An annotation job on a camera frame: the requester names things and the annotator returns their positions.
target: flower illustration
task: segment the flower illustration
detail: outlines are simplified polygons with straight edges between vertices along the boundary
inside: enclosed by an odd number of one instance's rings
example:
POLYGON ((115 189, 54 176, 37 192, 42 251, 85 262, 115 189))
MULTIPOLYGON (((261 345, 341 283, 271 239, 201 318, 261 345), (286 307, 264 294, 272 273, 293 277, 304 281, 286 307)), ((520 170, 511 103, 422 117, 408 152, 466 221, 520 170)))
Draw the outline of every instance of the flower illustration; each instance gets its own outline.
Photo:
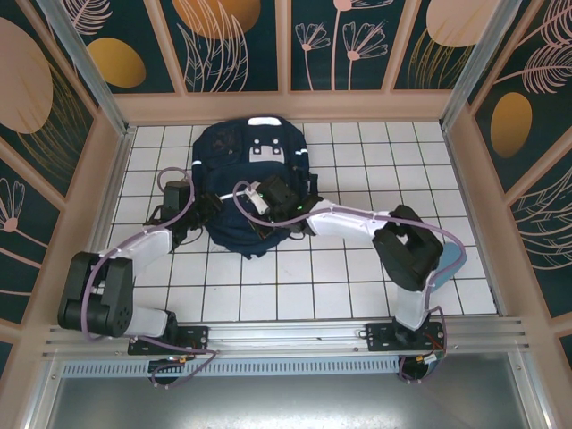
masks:
POLYGON ((17 231, 25 192, 26 188, 18 181, 14 181, 10 191, 8 180, 4 177, 0 179, 0 231, 17 231))
POLYGON ((387 44, 382 44, 385 39, 382 27, 383 23, 363 24, 356 33, 355 22, 343 26, 343 43, 349 59, 348 89, 351 89, 351 70, 354 61, 387 54, 387 44))
POLYGON ((340 26, 341 13, 351 11, 352 9, 374 9, 376 7, 389 6, 392 3, 393 0, 333 0, 333 5, 337 9, 337 13, 335 23, 333 24, 331 71, 332 91, 336 90, 336 46, 338 42, 338 28, 340 26))
POLYGON ((374 9, 392 4, 393 0, 333 0, 333 5, 341 12, 351 9, 374 9))
POLYGON ((323 47, 328 47, 331 42, 330 38, 327 38, 327 32, 324 28, 324 23, 321 24, 309 24, 306 28, 304 24, 298 24, 295 27, 296 36, 298 37, 298 42, 302 46, 304 51, 304 59, 306 60, 306 75, 307 83, 310 86, 310 90, 313 91, 312 78, 310 76, 310 66, 307 62, 307 53, 313 49, 322 49, 323 47))

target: navy blue backpack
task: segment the navy blue backpack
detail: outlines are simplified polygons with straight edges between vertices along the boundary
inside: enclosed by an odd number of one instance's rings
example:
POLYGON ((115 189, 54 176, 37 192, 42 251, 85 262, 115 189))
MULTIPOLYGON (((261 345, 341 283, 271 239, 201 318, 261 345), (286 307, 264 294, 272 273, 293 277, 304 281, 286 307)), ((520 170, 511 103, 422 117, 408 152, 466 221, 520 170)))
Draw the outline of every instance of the navy blue backpack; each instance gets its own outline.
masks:
MULTIPOLYGON (((300 198, 317 192, 317 176, 310 175, 304 135, 277 116, 243 118, 208 127, 193 145, 192 180, 197 195, 215 193, 223 210, 206 223, 214 243, 247 258, 262 256, 289 237, 286 229, 260 234, 234 205, 232 189, 238 181, 262 182, 279 176, 300 198)), ((251 214, 248 198, 240 202, 251 214)))

